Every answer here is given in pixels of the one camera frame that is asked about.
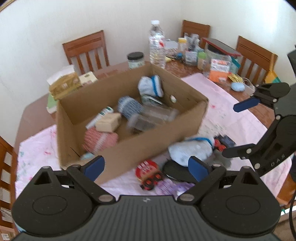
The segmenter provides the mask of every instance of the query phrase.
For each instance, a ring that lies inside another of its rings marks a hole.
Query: bottle with yellow cap
[[[187,50],[187,40],[185,38],[178,38],[178,51],[177,51],[177,53],[182,53],[182,56],[184,58],[186,50]]]

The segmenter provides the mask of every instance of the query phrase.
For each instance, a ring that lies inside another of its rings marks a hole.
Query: open cardboard box
[[[105,169],[95,183],[111,180],[140,162],[166,151],[170,144],[196,134],[206,112],[208,99],[168,71],[146,64],[97,81],[58,101],[57,143],[60,166],[66,169],[73,164],[87,163],[89,160],[79,159],[85,153],[82,144],[86,124],[106,106],[116,111],[120,97],[129,95],[140,100],[140,78],[154,74],[159,75],[162,81],[165,93],[162,101],[179,110],[180,114],[174,121],[138,135],[132,135],[126,130],[127,120],[123,117],[116,130],[119,135],[118,144],[98,153],[105,159]],[[176,98],[176,103],[171,102],[171,95]]]

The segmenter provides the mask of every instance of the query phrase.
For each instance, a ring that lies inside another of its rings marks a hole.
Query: cable
[[[292,217],[292,209],[293,209],[295,198],[296,198],[296,190],[294,192],[294,195],[293,195],[293,198],[292,198],[292,201],[291,201],[291,205],[290,205],[290,210],[289,210],[290,229],[291,229],[291,232],[292,232],[292,235],[293,235],[294,239],[296,240],[296,231],[295,231],[295,227],[294,227],[294,224],[293,224],[293,217]]]

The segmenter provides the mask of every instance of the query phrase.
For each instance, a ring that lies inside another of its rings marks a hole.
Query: chair backrest
[[[198,34],[200,38],[200,47],[205,48],[205,42],[202,38],[208,38],[210,35],[211,26],[204,25],[201,23],[190,22],[187,20],[183,20],[181,37],[184,37],[184,33],[190,34]]]
[[[244,66],[246,64],[246,60],[249,59],[251,61],[251,64],[248,68],[248,71],[245,76],[247,79],[250,79],[251,73],[253,72],[254,64],[256,64],[257,70],[252,80],[250,80],[253,84],[260,84],[258,82],[258,78],[261,74],[262,69],[264,69],[266,72],[264,74],[263,80],[265,79],[268,70],[271,68],[274,68],[274,65],[277,60],[277,55],[268,51],[265,48],[262,48],[261,46],[243,38],[242,36],[238,37],[237,40],[237,47],[236,50],[240,52],[243,56],[243,60],[241,63],[241,67],[238,71],[238,75],[241,76],[242,71],[244,69]]]
[[[9,145],[2,137],[0,137],[0,187],[10,192],[10,203],[0,200],[0,207],[11,210],[11,203],[15,199],[15,189],[14,189],[15,180],[12,172],[13,167],[4,162],[6,153],[9,153],[12,156],[12,162],[16,161],[15,160],[16,154],[13,151],[13,147]],[[2,170],[5,170],[8,173],[10,173],[10,184],[1,180]],[[13,224],[11,222],[4,221],[2,220],[2,218],[0,219],[0,226],[13,228]]]
[[[109,66],[109,60],[108,60],[106,42],[105,42],[105,36],[104,36],[103,30],[101,30],[100,32],[90,34],[85,37],[70,41],[68,43],[64,43],[63,48],[69,64],[72,64],[71,58],[75,57],[77,59],[81,74],[85,74],[85,69],[82,65],[82,61],[80,58],[81,54],[86,55],[86,61],[87,61],[89,70],[94,71],[94,68],[91,63],[91,58],[89,55],[89,52],[92,50],[94,50],[94,56],[96,59],[96,65],[98,69],[102,68],[99,54],[98,54],[98,48],[103,48],[105,62],[106,62],[106,65]]]

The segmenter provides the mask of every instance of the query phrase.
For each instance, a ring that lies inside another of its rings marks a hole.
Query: green lid
[[[198,57],[201,59],[205,59],[207,57],[207,54],[205,52],[199,52]]]

